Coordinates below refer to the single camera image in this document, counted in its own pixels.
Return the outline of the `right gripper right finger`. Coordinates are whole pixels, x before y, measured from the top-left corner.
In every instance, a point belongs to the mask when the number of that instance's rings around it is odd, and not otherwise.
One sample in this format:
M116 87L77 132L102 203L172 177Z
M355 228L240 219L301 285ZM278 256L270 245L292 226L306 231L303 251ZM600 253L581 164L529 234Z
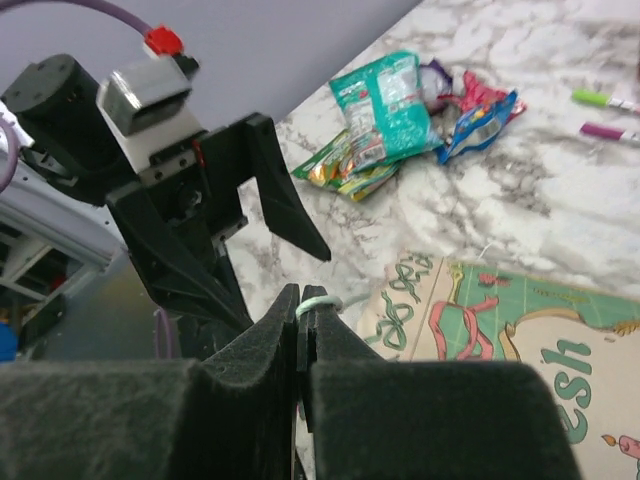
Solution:
M307 418L319 479L577 479L551 393L504 361L391 362L321 306Z

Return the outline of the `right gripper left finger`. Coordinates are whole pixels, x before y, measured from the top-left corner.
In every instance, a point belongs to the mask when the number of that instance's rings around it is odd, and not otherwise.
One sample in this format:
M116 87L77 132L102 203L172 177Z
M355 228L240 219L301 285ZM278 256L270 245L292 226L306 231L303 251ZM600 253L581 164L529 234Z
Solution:
M295 309L285 286L207 360L18 362L1 370L5 479L290 479Z

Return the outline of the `red snack packet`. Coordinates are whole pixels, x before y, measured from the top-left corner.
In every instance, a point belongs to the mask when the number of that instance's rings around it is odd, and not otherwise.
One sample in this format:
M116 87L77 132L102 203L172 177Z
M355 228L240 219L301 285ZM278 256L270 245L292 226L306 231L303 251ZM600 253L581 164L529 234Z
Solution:
M495 102L503 101L509 92L504 89L497 89L488 86L479 77L469 70L462 75L463 93L460 95L451 94L442 95L441 99L446 99L456 105L462 112L470 111L478 105L490 105Z

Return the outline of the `teal snack packet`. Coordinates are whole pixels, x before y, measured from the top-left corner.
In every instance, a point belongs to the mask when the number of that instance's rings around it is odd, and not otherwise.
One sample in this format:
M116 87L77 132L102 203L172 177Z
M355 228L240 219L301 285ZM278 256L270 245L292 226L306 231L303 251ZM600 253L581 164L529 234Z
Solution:
M399 50L329 81L347 123L355 172L443 145L422 96L420 59Z

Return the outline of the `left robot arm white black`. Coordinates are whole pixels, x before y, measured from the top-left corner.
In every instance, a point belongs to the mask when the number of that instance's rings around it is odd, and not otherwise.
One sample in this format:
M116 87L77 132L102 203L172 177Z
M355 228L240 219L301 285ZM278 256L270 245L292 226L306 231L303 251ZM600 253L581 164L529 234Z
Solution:
M59 192L106 207L150 298L174 313L251 326L226 250L258 187L269 231L321 261L330 249L304 209L273 120L205 129L188 110L198 62L162 55L96 81L70 55L29 65L2 102L33 139L25 162Z

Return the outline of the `blue m&m snack packet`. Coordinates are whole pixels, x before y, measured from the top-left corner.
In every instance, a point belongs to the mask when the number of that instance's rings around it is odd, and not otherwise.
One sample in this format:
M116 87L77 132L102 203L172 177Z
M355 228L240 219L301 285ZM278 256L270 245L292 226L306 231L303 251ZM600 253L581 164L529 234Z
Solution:
M489 147L507 125L518 98L513 90L503 99L480 103L461 115L449 145L436 149L437 162L444 165L456 156Z

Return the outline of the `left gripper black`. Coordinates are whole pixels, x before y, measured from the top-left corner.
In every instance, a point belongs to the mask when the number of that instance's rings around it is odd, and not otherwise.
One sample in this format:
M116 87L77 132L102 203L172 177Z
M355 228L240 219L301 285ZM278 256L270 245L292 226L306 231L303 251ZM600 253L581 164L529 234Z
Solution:
M246 223L238 189L255 180L271 233L317 260L331 251L292 182L273 120L254 113L214 131L190 113L118 135L131 173L106 203L147 293L159 306L226 325L253 325L223 243Z

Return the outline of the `purple snack packet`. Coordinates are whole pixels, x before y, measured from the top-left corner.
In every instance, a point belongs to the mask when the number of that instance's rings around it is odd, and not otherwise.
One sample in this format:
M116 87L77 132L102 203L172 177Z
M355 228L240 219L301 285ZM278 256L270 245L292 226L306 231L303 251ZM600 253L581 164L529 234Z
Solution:
M422 98L429 113L436 114L446 107L443 97L453 93L453 79L436 60L419 66Z

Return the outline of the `green paper bag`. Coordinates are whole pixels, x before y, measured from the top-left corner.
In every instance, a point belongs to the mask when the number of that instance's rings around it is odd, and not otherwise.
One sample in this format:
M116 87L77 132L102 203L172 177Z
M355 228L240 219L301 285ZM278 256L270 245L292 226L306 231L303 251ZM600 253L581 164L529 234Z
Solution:
M496 267L405 250L375 287L310 288L298 316L321 306L341 319L332 346L353 337L391 362L504 361L548 387L577 479L639 475L639 303Z

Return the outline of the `green yellow snack packet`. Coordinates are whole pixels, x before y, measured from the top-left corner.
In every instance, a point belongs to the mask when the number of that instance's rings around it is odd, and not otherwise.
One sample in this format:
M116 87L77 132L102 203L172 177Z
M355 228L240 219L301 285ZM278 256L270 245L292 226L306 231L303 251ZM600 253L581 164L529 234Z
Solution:
M398 162L356 172L349 134L342 130L311 158L294 168L291 175L359 202L392 178L400 166Z

